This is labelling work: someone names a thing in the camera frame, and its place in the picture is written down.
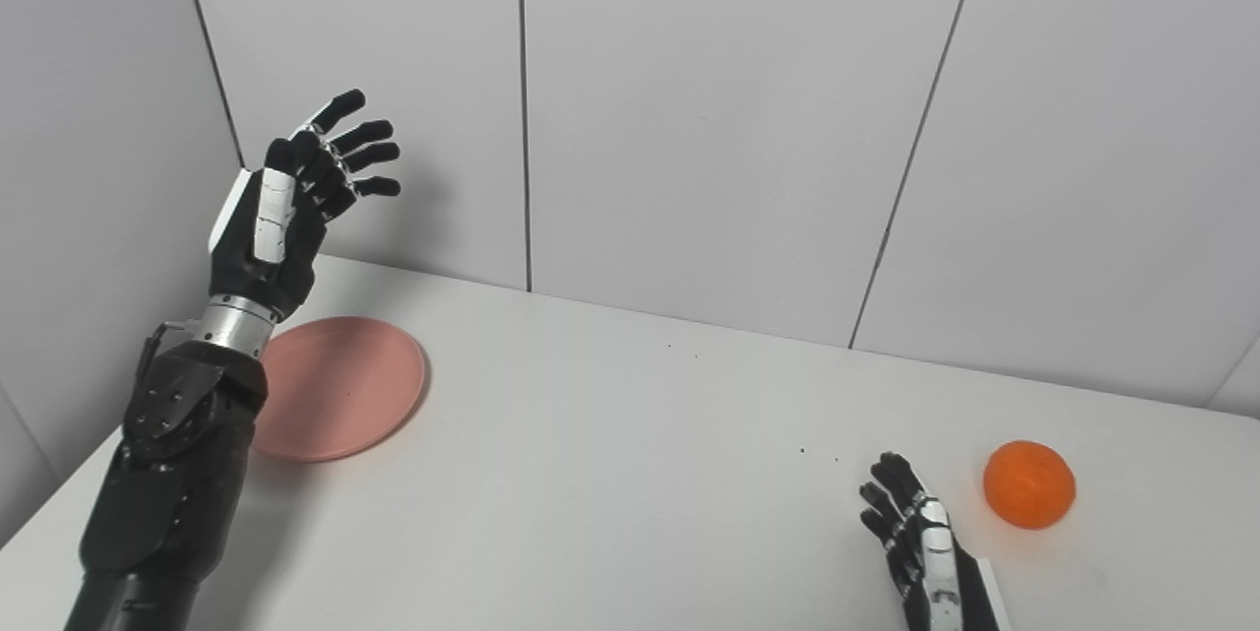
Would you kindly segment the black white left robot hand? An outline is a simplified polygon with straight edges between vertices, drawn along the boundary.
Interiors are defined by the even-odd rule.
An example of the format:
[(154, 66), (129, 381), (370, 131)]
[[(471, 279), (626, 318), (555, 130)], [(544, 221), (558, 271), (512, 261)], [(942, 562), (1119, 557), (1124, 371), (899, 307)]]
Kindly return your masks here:
[(391, 121), (364, 121), (363, 89), (334, 96), (289, 136), (272, 139), (265, 162), (239, 170), (209, 237), (210, 298), (247, 298), (284, 321), (309, 297), (328, 225), (364, 196), (399, 196), (396, 178), (360, 170), (399, 157)]

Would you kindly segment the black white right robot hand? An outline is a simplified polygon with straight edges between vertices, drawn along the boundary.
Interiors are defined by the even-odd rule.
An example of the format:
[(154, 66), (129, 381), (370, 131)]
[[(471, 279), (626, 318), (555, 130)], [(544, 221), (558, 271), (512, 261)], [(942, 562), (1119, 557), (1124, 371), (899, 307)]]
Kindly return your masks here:
[(869, 465), (861, 521), (885, 550), (910, 630), (1009, 630), (995, 573), (958, 542), (950, 515), (900, 453)]

